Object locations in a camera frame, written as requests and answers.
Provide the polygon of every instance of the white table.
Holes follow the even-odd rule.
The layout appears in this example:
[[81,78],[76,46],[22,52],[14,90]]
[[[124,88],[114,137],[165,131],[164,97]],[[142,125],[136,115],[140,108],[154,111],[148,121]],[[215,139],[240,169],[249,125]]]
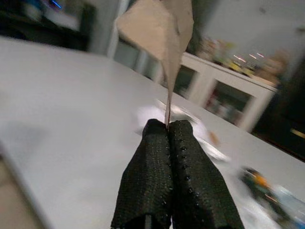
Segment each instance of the white table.
[[[0,70],[2,153],[45,226],[109,228],[141,139],[133,112],[165,101],[166,90],[105,57],[4,38]],[[179,96],[174,103],[203,120],[234,163],[305,200],[304,163]]]

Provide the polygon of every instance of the paper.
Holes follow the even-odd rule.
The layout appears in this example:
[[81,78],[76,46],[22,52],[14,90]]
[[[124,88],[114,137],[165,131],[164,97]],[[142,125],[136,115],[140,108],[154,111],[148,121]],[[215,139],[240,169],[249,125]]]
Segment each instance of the paper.
[[147,51],[162,64],[168,85],[165,124],[181,57],[193,32],[191,0],[138,0],[117,20],[123,37]]

